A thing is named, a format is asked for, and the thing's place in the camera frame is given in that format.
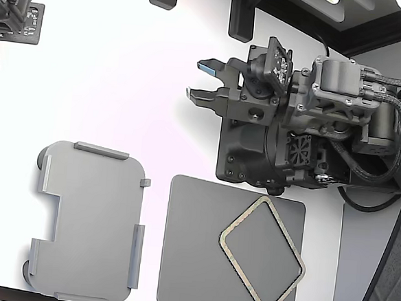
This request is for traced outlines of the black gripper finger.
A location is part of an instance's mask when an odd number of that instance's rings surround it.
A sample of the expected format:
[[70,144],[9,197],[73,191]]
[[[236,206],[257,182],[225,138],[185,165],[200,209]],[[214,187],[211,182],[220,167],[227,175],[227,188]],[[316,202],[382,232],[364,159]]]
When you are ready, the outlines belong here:
[[227,116],[229,89],[220,87],[215,91],[186,89],[187,98],[197,107],[211,109],[220,117]]
[[238,58],[230,58],[226,63],[218,59],[205,59],[197,62],[199,70],[219,79],[227,88],[240,88],[240,71],[243,69],[243,61]]

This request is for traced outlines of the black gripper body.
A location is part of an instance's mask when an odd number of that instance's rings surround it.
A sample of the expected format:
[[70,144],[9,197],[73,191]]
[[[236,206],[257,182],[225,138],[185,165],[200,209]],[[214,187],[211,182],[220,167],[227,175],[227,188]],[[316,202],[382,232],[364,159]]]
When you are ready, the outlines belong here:
[[231,91],[227,103],[227,117],[239,122],[270,124],[275,117],[279,97],[273,86],[265,80],[264,61],[244,62],[230,58],[229,66],[238,70],[244,83]]

